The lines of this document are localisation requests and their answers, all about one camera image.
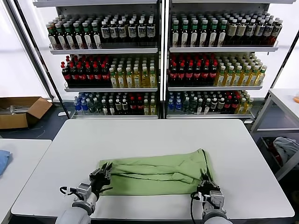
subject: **white wall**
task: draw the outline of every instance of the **white wall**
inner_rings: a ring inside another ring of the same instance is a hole
[[[0,1],[0,97],[48,98]]]

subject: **metal shelf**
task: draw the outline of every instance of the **metal shelf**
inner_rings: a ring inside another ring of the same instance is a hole
[[[168,119],[254,119],[252,114],[168,114]]]
[[[50,50],[53,55],[154,54],[158,48]]]
[[[36,7],[67,7],[124,4],[156,4],[154,0],[35,0]]]
[[[168,87],[168,91],[230,91],[230,90],[260,90],[261,86],[190,86]]]
[[[158,119],[158,115],[74,115],[73,119]]]
[[[158,88],[69,88],[66,92],[157,92]]]
[[[276,3],[293,4],[296,0],[172,0],[172,3]]]

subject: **blue cloth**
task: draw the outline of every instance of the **blue cloth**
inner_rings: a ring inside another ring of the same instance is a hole
[[[9,156],[10,156],[10,152],[0,150],[0,175],[2,175],[3,171],[7,166]]]

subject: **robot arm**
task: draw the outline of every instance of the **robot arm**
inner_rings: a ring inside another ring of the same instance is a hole
[[[67,193],[67,187],[61,187],[60,192],[65,195],[75,194],[71,208],[60,215],[56,224],[90,224],[90,215],[95,211],[95,204],[100,198],[100,193],[111,188],[102,189],[110,184],[110,172],[112,163],[104,164],[102,168],[95,170],[89,175],[90,184],[81,183],[76,189],[70,188]]]

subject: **folded cloth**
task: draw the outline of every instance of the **folded cloth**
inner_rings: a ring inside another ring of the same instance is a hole
[[[7,166],[9,156],[10,156],[10,152],[0,150],[0,175],[2,175],[3,171]]]
[[[112,162],[111,190],[102,195],[180,195],[196,190],[201,174],[213,178],[208,153],[199,149],[189,154],[118,160]]]

